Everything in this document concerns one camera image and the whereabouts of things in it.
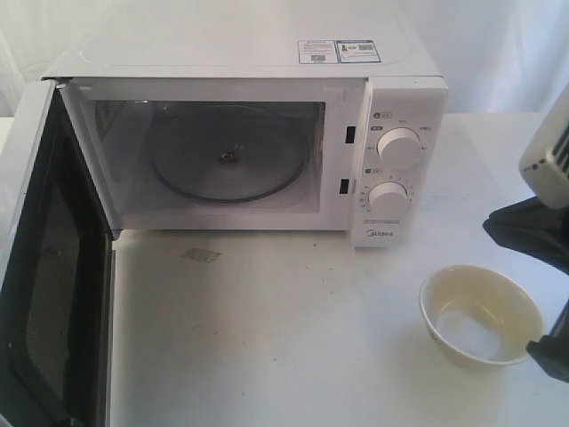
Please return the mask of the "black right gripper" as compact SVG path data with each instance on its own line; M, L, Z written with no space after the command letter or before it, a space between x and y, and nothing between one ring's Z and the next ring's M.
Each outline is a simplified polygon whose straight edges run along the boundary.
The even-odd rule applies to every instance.
M482 224L501 247L538 259L568 275L568 208L551 208L537 197L489 214ZM550 377L568 380L568 304L549 334L526 345L528 355Z

